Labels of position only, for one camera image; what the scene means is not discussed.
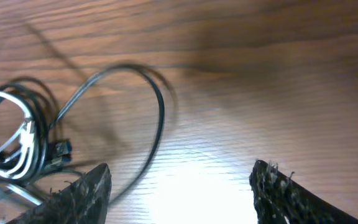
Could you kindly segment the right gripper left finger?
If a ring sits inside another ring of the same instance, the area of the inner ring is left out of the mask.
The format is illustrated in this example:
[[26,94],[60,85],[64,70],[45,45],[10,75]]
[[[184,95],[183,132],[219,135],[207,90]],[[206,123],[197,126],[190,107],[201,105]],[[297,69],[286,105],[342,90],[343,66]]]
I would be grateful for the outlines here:
[[111,187],[109,166],[102,163],[8,224],[104,224]]

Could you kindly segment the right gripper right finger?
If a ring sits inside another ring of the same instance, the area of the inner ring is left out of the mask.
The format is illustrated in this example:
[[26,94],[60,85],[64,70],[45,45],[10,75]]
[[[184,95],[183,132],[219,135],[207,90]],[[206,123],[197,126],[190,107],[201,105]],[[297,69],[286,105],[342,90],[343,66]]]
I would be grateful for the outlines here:
[[278,170],[257,160],[249,176],[258,224],[358,224],[358,219],[327,203]]

